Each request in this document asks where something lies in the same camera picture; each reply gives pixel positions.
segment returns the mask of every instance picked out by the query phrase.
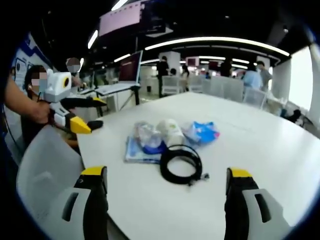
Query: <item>white bottle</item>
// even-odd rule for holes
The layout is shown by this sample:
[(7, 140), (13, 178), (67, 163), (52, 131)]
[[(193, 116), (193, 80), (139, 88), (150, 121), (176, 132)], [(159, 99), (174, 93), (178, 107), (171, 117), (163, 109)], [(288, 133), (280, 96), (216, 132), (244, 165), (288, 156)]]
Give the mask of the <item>white bottle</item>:
[(159, 122), (156, 129), (161, 133), (162, 139), (167, 147), (181, 145), (185, 143), (185, 136), (181, 131), (178, 123), (173, 119), (166, 119)]

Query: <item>ceiling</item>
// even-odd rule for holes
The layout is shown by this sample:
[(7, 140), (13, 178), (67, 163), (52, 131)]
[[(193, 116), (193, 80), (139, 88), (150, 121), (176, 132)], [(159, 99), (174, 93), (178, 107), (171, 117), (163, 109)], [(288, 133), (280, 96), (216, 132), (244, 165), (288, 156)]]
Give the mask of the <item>ceiling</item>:
[[(233, 37), (253, 40), (278, 47), (290, 54), (308, 44), (302, 23), (292, 17), (280, 6), (278, 1), (268, 1), (263, 6), (255, 2), (208, 0), (157, 0), (156, 13), (163, 18), (172, 33), (160, 37), (148, 37), (135, 34), (134, 29), (123, 28), (98, 37), (91, 49), (88, 41), (99, 27), (99, 18), (109, 12), (117, 0), (91, 0), (90, 4), (66, 3), (52, 6), (31, 31), (35, 41), (43, 53), (60, 71), (66, 71), (67, 58), (84, 58), (83, 70), (95, 66), (96, 62), (109, 65), (114, 59), (123, 55), (161, 42), (190, 37)], [(272, 55), (280, 61), (285, 57), (277, 52), (243, 43), (230, 42), (193, 42), (174, 44), (145, 51), (143, 60), (156, 59), (160, 52), (171, 51), (188, 56), (232, 57), (247, 61), (255, 61), (257, 54), (228, 47), (246, 48)], [(272, 58), (274, 65), (279, 60)]]

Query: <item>light fixture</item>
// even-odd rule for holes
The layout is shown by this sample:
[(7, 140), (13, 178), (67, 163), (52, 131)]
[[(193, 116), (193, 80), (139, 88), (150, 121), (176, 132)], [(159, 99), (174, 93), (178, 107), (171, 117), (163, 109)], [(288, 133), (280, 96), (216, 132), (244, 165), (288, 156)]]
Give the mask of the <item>light fixture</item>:
[(92, 37), (90, 38), (90, 40), (88, 42), (88, 49), (90, 49), (92, 47), (92, 44), (94, 44), (97, 37), (98, 37), (98, 30), (95, 30)]
[(232, 61), (233, 62), (238, 62), (238, 63), (243, 63), (243, 64), (249, 64), (249, 61), (236, 59), (236, 58), (232, 58)]
[(165, 42), (158, 43), (158, 44), (155, 44), (152, 46), (148, 46), (145, 48), (145, 50), (160, 48), (160, 47), (172, 45), (172, 44), (191, 43), (191, 42), (200, 42), (200, 41), (222, 41), (222, 42), (234, 42), (234, 43), (249, 44), (249, 45), (254, 45), (254, 46), (258, 46), (258, 47), (262, 47), (265, 49), (275, 51), (275, 52), (280, 53), (282, 55), (285, 55), (287, 57), (290, 55), (286, 51), (283, 51), (277, 47), (274, 47), (274, 46), (271, 46), (271, 45), (268, 45), (268, 44), (265, 44), (262, 42), (252, 41), (252, 40), (242, 39), (242, 38), (235, 38), (235, 37), (225, 37), (225, 36), (199, 36), (199, 37), (182, 38), (182, 39), (165, 41)]
[(142, 61), (140, 62), (140, 64), (150, 64), (150, 63), (155, 63), (159, 61), (160, 61), (159, 59), (152, 59), (152, 60)]
[(226, 60), (223, 56), (199, 56), (199, 59)]
[(285, 34), (287, 34), (289, 32), (289, 29), (287, 28), (287, 26), (283, 26), (283, 31)]
[(126, 2), (128, 2), (128, 0), (119, 0), (114, 6), (113, 8), (111, 8), (111, 11), (117, 10), (119, 8), (121, 8)]
[(126, 55), (124, 55), (124, 56), (121, 56), (121, 57), (115, 59), (114, 62), (115, 62), (115, 63), (116, 63), (116, 62), (119, 62), (120, 60), (125, 59), (125, 58), (127, 58), (127, 57), (130, 57), (130, 54), (126, 54)]
[(81, 58), (81, 59), (80, 59), (80, 68), (79, 68), (79, 71), (78, 71), (78, 72), (80, 72), (80, 70), (81, 70), (81, 68), (82, 68), (82, 65), (84, 64), (84, 61), (85, 61), (84, 58)]
[(231, 66), (234, 68), (238, 68), (238, 69), (248, 69), (247, 66), (242, 66), (242, 65), (238, 65), (238, 64), (231, 64)]

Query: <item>clear plastic bag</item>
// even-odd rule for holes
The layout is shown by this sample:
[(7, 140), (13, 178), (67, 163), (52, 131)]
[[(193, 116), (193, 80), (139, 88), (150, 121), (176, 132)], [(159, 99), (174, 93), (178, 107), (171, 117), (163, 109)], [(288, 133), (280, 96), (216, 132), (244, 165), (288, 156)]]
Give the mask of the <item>clear plastic bag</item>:
[(146, 121), (134, 124), (133, 136), (146, 154), (159, 154), (166, 149), (161, 133)]

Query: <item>white table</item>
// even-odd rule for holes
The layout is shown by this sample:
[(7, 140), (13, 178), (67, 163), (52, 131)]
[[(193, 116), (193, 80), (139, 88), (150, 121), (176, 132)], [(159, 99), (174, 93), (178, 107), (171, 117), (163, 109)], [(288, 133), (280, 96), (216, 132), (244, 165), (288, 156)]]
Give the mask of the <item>white table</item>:
[[(164, 180), (159, 166), (124, 163), (136, 121), (214, 121), (221, 135), (199, 149), (209, 181), (191, 188)], [(103, 117), (103, 128), (78, 135), (85, 167), (108, 167), (109, 215), (130, 240), (224, 239), (226, 170), (248, 170), (295, 225), (320, 182), (320, 140), (301, 127), (241, 103), (183, 93)]]

